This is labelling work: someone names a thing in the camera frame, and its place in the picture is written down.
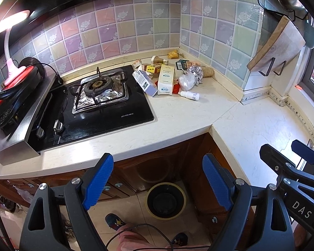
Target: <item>pink lamp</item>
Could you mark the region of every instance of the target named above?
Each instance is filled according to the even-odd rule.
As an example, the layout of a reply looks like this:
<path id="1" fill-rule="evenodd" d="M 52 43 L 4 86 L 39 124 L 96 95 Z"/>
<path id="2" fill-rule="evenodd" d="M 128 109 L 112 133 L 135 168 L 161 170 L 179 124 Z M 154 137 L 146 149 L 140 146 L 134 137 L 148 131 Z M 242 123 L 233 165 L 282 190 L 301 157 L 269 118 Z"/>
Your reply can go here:
<path id="1" fill-rule="evenodd" d="M 8 66 L 8 78 L 5 80 L 4 83 L 5 86 L 9 85 L 18 75 L 20 75 L 20 73 L 22 73 L 26 69 L 25 66 L 17 68 L 14 65 L 13 60 L 11 59 L 9 54 L 8 40 L 11 28 L 14 25 L 24 21 L 29 16 L 29 13 L 30 13 L 29 10 L 24 10 L 5 18 L 0 22 L 0 33 L 6 30 L 4 49 Z"/>

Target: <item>black glass cooktop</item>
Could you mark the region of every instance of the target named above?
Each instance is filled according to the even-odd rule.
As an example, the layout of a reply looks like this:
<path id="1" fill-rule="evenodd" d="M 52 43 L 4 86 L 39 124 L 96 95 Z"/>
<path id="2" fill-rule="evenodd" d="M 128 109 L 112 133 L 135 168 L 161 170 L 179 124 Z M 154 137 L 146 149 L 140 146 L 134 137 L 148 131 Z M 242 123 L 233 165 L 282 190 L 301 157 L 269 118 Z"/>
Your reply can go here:
<path id="1" fill-rule="evenodd" d="M 154 116 L 141 87 L 132 76 L 132 66 L 122 70 L 127 78 L 129 98 L 125 101 L 101 107 L 81 114 L 72 114 L 75 96 L 69 92 L 73 84 L 81 79 L 50 91 L 37 116 L 29 136 L 28 144 L 37 152 L 51 147 L 78 141 L 87 137 L 152 121 Z M 56 120 L 63 124 L 59 133 L 54 130 Z M 40 127 L 44 134 L 41 138 Z"/>

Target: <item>blue gripper pad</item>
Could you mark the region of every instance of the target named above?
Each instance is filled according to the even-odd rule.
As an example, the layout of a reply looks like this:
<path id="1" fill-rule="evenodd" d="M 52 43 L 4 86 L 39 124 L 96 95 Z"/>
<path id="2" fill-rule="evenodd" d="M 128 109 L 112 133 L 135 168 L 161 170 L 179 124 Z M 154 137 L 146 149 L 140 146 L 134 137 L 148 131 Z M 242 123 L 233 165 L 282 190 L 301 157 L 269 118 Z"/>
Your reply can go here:
<path id="1" fill-rule="evenodd" d="M 227 185 L 225 179 L 229 180 L 229 183 L 232 183 L 232 181 L 227 175 L 227 178 L 225 179 L 222 177 L 221 173 L 225 173 L 225 171 L 218 163 L 218 161 L 213 157 L 213 155 L 209 155 L 211 155 L 211 157 L 209 157 L 208 154 L 203 157 L 203 171 L 208 179 L 208 182 L 216 196 L 219 205 L 223 206 L 226 211 L 229 211 L 233 206 L 233 202 L 231 200 L 230 188 Z"/>
<path id="2" fill-rule="evenodd" d="M 298 156 L 302 157 L 309 164 L 314 164 L 314 150 L 301 141 L 292 141 L 291 149 Z"/>
<path id="3" fill-rule="evenodd" d="M 84 186 L 84 183 L 82 186 L 83 194 L 85 193 L 83 206 L 86 210 L 89 210 L 91 206 L 94 206 L 97 203 L 100 194 L 113 171 L 113 167 L 113 156 L 105 153 L 95 167 L 90 169 L 92 173 L 83 177 L 84 183 L 88 183 L 87 186 Z"/>

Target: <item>black shoe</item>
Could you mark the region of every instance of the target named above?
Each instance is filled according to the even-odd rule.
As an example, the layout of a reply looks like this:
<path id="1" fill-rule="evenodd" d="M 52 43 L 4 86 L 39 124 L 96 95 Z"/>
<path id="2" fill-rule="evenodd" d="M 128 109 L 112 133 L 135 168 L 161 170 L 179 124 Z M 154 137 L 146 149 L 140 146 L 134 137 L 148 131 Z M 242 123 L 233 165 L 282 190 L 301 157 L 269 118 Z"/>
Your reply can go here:
<path id="1" fill-rule="evenodd" d="M 188 243 L 188 237 L 185 233 L 178 233 L 172 240 L 172 244 L 177 244 L 179 246 L 185 246 Z"/>
<path id="2" fill-rule="evenodd" d="M 119 216 L 114 213 L 109 213 L 105 217 L 105 221 L 110 228 L 118 230 L 120 227 L 124 226 L 126 223 L 120 219 Z"/>

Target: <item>wooden cutting board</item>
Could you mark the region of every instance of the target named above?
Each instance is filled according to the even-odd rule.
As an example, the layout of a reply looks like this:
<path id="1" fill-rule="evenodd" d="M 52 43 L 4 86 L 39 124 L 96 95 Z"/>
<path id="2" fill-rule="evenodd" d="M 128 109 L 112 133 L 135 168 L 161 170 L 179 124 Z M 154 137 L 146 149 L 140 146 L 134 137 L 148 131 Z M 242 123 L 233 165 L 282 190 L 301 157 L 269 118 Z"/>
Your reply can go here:
<path id="1" fill-rule="evenodd" d="M 252 72 L 266 73 L 272 58 L 275 58 L 271 71 L 280 72 L 284 61 L 289 63 L 305 44 L 298 29 L 286 16 L 283 16 L 266 44 L 247 67 Z"/>

